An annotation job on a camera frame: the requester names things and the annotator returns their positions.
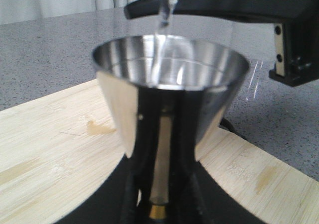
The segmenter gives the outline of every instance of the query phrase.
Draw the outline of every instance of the granite countertop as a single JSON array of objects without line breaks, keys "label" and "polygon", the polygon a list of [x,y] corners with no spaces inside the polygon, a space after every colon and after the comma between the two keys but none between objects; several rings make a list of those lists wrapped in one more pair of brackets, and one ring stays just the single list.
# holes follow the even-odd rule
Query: granite countertop
[{"label": "granite countertop", "polygon": [[[152,34],[154,17],[123,9],[0,25],[0,111],[95,78],[91,52],[128,35]],[[268,78],[273,26],[175,16],[172,34],[217,42],[251,61],[226,118],[252,144],[319,180],[319,81],[291,88]]]}]

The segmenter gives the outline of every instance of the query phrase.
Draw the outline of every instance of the bamboo cutting board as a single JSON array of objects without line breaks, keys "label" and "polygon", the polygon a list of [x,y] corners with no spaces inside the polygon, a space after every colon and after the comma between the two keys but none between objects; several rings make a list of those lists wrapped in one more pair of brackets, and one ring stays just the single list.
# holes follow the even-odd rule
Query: bamboo cutting board
[{"label": "bamboo cutting board", "polygon": [[[201,163],[267,223],[319,224],[319,183],[219,129]],[[52,223],[110,175],[124,153],[97,81],[0,112],[0,223]]]}]

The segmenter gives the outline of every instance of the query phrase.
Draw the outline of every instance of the funnel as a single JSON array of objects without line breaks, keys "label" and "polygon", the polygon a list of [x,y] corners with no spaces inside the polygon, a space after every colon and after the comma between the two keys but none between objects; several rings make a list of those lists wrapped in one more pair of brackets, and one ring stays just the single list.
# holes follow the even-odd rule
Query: funnel
[{"label": "funnel", "polygon": [[[152,67],[155,39],[166,47]],[[164,35],[112,40],[93,57],[135,189],[142,193],[137,213],[166,220],[179,212],[175,206],[196,160],[239,90],[248,62],[218,44]]]}]

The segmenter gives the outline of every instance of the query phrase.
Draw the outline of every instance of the black base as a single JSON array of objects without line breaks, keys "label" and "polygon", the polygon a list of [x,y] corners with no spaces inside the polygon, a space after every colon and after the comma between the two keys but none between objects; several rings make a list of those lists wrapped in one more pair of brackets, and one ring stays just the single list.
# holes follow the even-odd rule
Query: black base
[{"label": "black base", "polygon": [[[78,208],[63,217],[57,224],[118,224],[123,220],[124,193],[127,192],[127,177],[129,162],[123,157],[110,177],[102,186]],[[182,194],[182,206],[179,210],[180,220],[174,223],[194,223],[198,220],[192,217],[194,207],[190,206],[192,198],[189,193],[195,193],[201,200],[201,210],[206,213],[211,224],[264,224],[257,217],[249,213],[235,200],[233,200],[197,162],[194,175]]]}]

